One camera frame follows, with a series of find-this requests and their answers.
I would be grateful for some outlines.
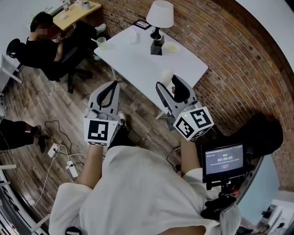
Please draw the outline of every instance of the white sneaker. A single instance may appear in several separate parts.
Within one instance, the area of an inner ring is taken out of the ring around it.
[[[94,55],[94,60],[99,61],[99,60],[101,60],[101,58],[97,55]]]
[[[127,117],[126,117],[126,114],[122,111],[119,111],[118,115],[120,117],[119,128],[121,128],[121,127],[125,126],[126,121],[127,121]]]
[[[106,29],[106,24],[101,24],[98,27],[95,27],[96,29],[96,36],[98,36],[99,33],[102,33]]]

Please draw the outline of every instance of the cup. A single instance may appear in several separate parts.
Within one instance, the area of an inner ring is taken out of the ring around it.
[[[137,32],[133,28],[130,28],[128,30],[128,39],[129,39],[130,44],[137,43],[138,35],[137,35]]]
[[[98,38],[96,42],[101,50],[106,50],[106,38]]]
[[[165,86],[168,87],[170,84],[172,78],[174,76],[174,70],[173,69],[165,69],[161,73],[161,83]]]
[[[85,10],[90,10],[90,2],[84,2],[84,6],[83,6],[83,8],[84,8]]]

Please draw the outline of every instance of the office chair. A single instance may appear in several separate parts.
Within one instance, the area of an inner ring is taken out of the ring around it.
[[[248,120],[238,131],[230,136],[225,136],[219,130],[213,129],[217,132],[217,138],[210,140],[205,145],[213,145],[222,143],[229,145],[230,143],[243,143],[250,146],[252,151],[252,159],[259,158],[268,154],[272,154],[283,143],[283,130],[280,122],[277,119],[268,121],[266,116],[262,113],[257,113]],[[197,154],[201,156],[201,145],[197,142]]]
[[[85,74],[87,78],[92,78],[92,72],[76,68],[85,59],[86,53],[87,51],[78,50],[77,47],[74,47],[60,61],[52,62],[49,66],[45,67],[42,62],[30,56],[27,45],[19,39],[12,40],[6,50],[8,56],[18,59],[21,64],[40,68],[50,81],[59,82],[67,74],[69,93],[73,93],[72,80],[75,73]]]

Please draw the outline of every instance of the wooden desk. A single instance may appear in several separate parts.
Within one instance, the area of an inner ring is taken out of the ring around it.
[[[69,6],[69,11],[62,11],[58,13],[56,16],[53,17],[53,22],[63,31],[67,30],[70,26],[75,24],[80,19],[84,18],[85,16],[89,15],[93,11],[102,7],[101,4],[95,3],[92,1],[90,2],[90,9],[85,10],[83,7],[75,6],[74,4]],[[66,19],[60,19],[61,15],[67,15]]]

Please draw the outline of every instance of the red brick wall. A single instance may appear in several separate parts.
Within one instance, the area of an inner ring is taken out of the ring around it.
[[[113,36],[145,19],[153,0],[96,0]],[[258,21],[234,0],[170,0],[175,24],[165,30],[209,66],[195,85],[224,134],[232,134],[254,113],[273,115],[284,131],[274,160],[284,190],[294,190],[293,71]]]

